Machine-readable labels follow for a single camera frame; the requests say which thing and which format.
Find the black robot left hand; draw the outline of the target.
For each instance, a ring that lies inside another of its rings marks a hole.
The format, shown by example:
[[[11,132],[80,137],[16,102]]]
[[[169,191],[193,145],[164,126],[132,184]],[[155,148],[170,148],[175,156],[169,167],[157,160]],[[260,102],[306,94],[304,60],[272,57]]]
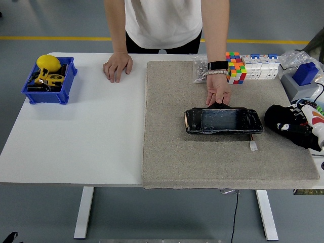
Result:
[[[3,243],[13,243],[13,241],[15,240],[15,238],[19,235],[18,232],[13,231],[11,232],[4,240]]]

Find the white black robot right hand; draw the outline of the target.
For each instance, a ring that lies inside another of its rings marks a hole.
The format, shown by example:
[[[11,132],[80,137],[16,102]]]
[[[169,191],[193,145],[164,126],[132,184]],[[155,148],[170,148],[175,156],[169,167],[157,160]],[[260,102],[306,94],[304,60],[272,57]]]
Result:
[[[323,150],[323,114],[309,102],[280,106],[275,128],[298,146]]]

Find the person's right hand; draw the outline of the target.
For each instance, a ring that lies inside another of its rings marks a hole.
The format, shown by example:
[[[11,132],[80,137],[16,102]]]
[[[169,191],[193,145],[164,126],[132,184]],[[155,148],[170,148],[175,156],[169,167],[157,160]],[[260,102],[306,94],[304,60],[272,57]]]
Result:
[[[128,53],[113,53],[109,60],[103,64],[103,72],[111,83],[119,83],[122,72],[130,74],[133,67],[133,59]]]

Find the person's left hand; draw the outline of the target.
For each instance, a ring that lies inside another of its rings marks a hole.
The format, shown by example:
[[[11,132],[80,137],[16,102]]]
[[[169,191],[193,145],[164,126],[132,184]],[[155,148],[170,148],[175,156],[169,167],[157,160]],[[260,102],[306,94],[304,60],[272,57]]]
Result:
[[[231,88],[224,74],[211,74],[207,76],[207,98],[206,105],[214,103],[229,104],[231,98]]]

